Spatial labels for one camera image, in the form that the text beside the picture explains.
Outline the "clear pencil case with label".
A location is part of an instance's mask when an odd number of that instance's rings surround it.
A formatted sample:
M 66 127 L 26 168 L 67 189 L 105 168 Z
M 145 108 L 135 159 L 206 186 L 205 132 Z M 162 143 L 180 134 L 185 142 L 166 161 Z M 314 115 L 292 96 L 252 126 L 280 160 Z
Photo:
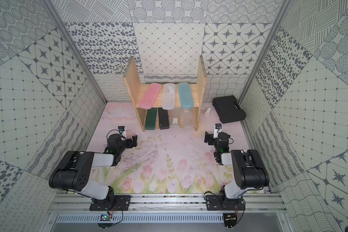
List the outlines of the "clear pencil case with label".
M 179 128 L 180 127 L 181 109 L 174 108 L 173 110 L 168 110 L 168 115 L 169 115 L 170 128 Z

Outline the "teal pencil case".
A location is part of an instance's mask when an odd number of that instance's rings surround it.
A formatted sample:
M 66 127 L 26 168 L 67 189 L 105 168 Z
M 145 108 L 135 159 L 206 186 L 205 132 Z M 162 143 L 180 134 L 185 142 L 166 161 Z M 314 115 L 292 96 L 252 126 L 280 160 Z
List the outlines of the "teal pencil case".
M 194 100 L 189 83 L 178 84 L 179 98 L 181 107 L 184 109 L 191 109 L 194 107 Z

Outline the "pink pencil case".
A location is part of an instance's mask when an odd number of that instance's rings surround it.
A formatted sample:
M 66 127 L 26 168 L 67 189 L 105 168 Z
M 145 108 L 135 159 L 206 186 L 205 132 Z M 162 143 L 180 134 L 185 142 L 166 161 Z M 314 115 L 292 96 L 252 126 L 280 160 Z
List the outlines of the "pink pencil case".
M 149 110 L 153 107 L 155 100 L 161 90 L 161 84 L 151 83 L 149 85 L 141 85 L 139 107 Z

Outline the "clear white pencil case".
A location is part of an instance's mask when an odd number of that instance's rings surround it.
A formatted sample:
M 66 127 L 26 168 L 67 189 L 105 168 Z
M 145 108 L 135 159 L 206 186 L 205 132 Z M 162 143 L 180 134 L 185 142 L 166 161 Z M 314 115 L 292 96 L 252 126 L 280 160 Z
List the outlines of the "clear white pencil case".
M 175 108 L 176 101 L 176 85 L 173 83 L 167 83 L 163 86 L 162 95 L 162 109 L 173 110 Z

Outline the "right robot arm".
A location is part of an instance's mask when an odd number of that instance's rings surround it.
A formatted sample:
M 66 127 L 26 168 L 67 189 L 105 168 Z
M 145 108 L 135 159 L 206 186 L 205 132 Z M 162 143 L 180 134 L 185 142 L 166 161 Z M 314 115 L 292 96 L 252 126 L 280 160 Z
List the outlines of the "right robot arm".
M 215 148 L 216 163 L 233 168 L 234 180 L 221 187 L 219 200 L 239 200 L 252 190 L 263 190 L 270 182 L 265 165 L 255 149 L 230 150 L 231 136 L 219 129 L 214 134 L 205 133 L 205 143 Z

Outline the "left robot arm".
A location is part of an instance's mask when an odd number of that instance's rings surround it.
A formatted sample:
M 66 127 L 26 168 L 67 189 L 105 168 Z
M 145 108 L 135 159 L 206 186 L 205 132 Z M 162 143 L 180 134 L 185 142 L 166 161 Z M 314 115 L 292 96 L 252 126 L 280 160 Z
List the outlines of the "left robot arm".
M 137 139 L 137 135 L 126 138 L 123 133 L 115 133 L 107 138 L 107 147 L 103 153 L 67 151 L 51 174 L 49 186 L 73 191 L 99 202 L 112 203 L 113 188 L 93 180 L 90 176 L 91 170 L 117 166 L 123 152 L 137 146 Z

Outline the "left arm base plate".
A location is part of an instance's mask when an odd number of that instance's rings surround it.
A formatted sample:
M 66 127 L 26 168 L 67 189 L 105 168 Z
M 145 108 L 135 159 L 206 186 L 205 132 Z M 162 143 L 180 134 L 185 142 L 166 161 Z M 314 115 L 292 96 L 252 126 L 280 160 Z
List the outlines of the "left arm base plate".
M 92 199 L 90 211 L 110 211 L 112 209 L 128 211 L 131 195 L 115 195 L 111 199 L 104 200 Z

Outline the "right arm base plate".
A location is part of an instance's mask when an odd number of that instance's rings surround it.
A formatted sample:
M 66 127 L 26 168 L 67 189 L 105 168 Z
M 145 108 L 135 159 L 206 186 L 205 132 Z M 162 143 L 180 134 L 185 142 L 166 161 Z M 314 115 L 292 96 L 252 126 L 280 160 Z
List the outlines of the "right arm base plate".
M 244 199 L 220 199 L 218 195 L 207 194 L 204 196 L 206 208 L 208 211 L 244 211 Z

